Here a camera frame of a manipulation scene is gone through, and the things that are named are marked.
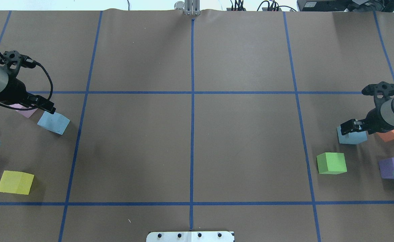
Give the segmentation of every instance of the white floor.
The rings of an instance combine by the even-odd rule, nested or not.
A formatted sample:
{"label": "white floor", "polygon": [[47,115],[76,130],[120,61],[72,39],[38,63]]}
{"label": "white floor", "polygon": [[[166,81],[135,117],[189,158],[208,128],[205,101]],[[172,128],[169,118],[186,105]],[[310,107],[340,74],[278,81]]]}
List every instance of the white floor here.
{"label": "white floor", "polygon": [[[129,0],[131,10],[170,10],[178,0]],[[297,0],[277,0],[297,10]],[[247,11],[256,11],[260,0],[245,0]],[[230,0],[201,0],[200,9],[224,10],[231,7]],[[128,9],[127,0],[88,1],[88,0],[0,0],[0,10],[105,10]]]}

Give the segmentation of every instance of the sticker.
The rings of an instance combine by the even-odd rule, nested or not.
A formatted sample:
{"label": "sticker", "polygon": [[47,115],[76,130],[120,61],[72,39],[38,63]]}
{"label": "sticker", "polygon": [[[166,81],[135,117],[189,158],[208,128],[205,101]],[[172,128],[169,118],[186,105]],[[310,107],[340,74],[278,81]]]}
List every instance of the sticker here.
{"label": "sticker", "polygon": [[307,2],[304,7],[313,8],[315,5],[317,5],[317,2]]}

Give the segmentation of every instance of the bundle of cables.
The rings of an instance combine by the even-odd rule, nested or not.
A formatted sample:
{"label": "bundle of cables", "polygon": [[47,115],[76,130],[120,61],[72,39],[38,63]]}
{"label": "bundle of cables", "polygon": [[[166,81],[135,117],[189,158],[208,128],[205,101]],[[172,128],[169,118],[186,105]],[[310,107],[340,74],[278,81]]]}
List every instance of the bundle of cables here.
{"label": "bundle of cables", "polygon": [[294,8],[290,7],[290,6],[285,6],[285,5],[279,6],[279,4],[275,0],[269,0],[269,1],[267,1],[267,0],[266,1],[262,1],[260,3],[260,6],[258,6],[257,11],[260,10],[260,7],[261,7],[261,5],[263,5],[263,3],[267,2],[267,11],[279,11],[279,9],[281,7],[287,7],[289,9],[291,9],[292,11],[296,12],[296,10]]}
{"label": "bundle of cables", "polygon": [[234,8],[233,8],[233,1],[230,0],[231,2],[231,11],[245,11],[245,9],[243,8],[243,1],[245,0],[238,0],[239,2],[237,2],[237,0],[234,0]]}

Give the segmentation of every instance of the white bracket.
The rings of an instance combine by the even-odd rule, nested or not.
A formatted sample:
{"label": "white bracket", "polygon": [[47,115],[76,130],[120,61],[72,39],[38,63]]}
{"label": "white bracket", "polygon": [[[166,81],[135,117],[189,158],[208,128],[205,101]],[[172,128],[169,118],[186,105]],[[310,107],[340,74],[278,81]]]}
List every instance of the white bracket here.
{"label": "white bracket", "polygon": [[185,15],[200,15],[200,0],[185,0]]}
{"label": "white bracket", "polygon": [[234,242],[234,232],[152,232],[146,242]]}

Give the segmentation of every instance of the yellow cube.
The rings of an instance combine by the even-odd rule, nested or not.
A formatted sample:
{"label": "yellow cube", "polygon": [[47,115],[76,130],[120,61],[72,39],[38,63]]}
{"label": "yellow cube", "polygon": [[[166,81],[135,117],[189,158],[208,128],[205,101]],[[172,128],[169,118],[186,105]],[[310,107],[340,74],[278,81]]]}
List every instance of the yellow cube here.
{"label": "yellow cube", "polygon": [[32,174],[5,170],[0,180],[0,192],[28,195],[33,179]]}

